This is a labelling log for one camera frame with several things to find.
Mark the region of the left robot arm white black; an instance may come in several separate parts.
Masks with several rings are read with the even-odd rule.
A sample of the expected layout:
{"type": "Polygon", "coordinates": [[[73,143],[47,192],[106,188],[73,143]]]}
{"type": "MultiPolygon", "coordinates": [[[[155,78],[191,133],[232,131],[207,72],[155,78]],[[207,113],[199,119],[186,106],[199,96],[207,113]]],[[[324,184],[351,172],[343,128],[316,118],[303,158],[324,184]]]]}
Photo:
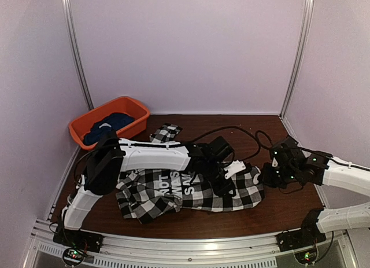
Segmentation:
{"type": "Polygon", "coordinates": [[[226,163],[234,150],[223,138],[209,144],[194,142],[139,142],[104,136],[86,158],[85,168],[76,181],[76,190],[61,213],[61,238],[70,247],[83,242],[79,231],[94,204],[116,187],[121,172],[136,169],[187,171],[201,174],[210,182],[213,193],[224,196],[233,189],[231,177],[244,165],[239,160],[226,163]]]}

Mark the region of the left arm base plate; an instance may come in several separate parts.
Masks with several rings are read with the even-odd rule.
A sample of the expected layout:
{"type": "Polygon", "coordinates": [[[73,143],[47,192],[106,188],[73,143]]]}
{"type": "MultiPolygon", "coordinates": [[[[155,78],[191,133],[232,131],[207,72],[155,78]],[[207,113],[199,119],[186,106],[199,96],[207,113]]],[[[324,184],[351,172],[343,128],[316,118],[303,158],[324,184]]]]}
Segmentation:
{"type": "Polygon", "coordinates": [[[53,241],[57,244],[77,248],[82,251],[99,253],[103,242],[103,235],[81,230],[59,229],[54,234],[53,241]]]}

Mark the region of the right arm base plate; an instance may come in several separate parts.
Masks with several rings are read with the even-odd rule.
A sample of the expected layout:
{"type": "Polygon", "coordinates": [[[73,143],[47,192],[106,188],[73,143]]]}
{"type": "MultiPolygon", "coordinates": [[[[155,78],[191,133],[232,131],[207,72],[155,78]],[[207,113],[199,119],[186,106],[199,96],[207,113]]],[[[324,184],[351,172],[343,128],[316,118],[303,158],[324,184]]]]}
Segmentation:
{"type": "Polygon", "coordinates": [[[276,236],[280,252],[310,247],[325,241],[326,235],[316,228],[300,228],[297,230],[284,230],[276,236]]]}

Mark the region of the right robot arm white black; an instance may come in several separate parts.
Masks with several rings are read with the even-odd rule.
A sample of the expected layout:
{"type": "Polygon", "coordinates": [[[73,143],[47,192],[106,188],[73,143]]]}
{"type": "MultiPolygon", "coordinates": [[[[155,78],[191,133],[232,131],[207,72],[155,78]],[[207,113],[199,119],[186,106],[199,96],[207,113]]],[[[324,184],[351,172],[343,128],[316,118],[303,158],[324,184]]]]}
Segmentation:
{"type": "MultiPolygon", "coordinates": [[[[299,146],[287,136],[269,149],[258,181],[270,188],[285,189],[290,183],[333,186],[369,196],[369,168],[344,161],[319,150],[299,146]]],[[[337,209],[311,210],[297,231],[300,245],[307,246],[319,233],[369,227],[369,203],[337,209]]]]}

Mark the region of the black white checkered shirt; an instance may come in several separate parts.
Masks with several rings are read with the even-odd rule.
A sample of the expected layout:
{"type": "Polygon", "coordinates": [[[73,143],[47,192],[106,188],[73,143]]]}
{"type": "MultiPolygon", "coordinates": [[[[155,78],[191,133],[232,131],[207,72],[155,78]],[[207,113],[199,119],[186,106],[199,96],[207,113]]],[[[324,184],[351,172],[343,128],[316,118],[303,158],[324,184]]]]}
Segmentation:
{"type": "Polygon", "coordinates": [[[231,177],[236,189],[234,197],[216,196],[210,182],[195,172],[158,169],[124,171],[116,185],[120,212],[125,219],[137,219],[146,224],[182,208],[210,212],[254,208],[265,197],[263,185],[253,183],[260,169],[244,163],[246,169],[231,177]]]}

